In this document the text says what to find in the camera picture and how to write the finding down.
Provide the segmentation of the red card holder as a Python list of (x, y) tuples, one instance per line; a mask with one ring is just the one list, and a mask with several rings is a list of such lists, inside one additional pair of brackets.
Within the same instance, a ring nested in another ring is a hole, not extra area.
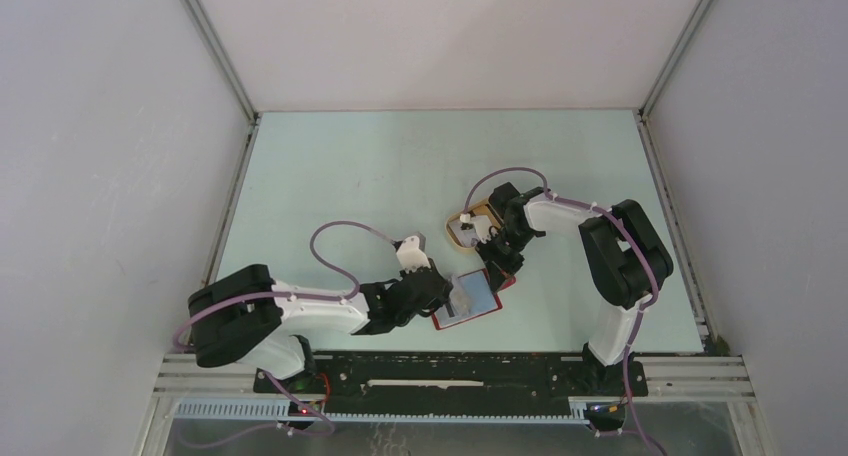
[(454, 275), (448, 302), (431, 316), (437, 331), (446, 330), (471, 320), (500, 311), (503, 304), (497, 291), (489, 286), (486, 269)]

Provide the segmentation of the white VIP card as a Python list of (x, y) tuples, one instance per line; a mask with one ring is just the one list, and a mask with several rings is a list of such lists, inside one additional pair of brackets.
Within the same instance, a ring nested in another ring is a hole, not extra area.
[(447, 312), (450, 317), (464, 317), (471, 312), (473, 299), (467, 293), (461, 279), (457, 275), (450, 278), (452, 289), (449, 294)]

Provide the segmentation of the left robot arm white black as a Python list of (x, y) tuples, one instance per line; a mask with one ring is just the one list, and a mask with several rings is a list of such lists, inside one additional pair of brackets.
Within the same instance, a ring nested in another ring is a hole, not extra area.
[(253, 366), (290, 391), (304, 392), (316, 379), (310, 335), (387, 334), (416, 317), (432, 316), (449, 302), (453, 288), (428, 264), (366, 283), (346, 297), (298, 289), (272, 278), (267, 266), (253, 264), (188, 298), (191, 350), (201, 368)]

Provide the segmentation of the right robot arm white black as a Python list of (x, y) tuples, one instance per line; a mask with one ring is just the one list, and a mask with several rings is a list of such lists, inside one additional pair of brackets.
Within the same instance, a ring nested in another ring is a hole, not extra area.
[(622, 379), (618, 363), (633, 344), (641, 314), (674, 272), (673, 259), (642, 206), (627, 199), (605, 209), (567, 200), (543, 187), (521, 193), (505, 183), (492, 192), (484, 208), (461, 213), (459, 225), (470, 232), (494, 291), (522, 268), (522, 252), (532, 240), (549, 233), (578, 234), (603, 299), (586, 344), (592, 359), (583, 364), (581, 378), (593, 393), (610, 392)]

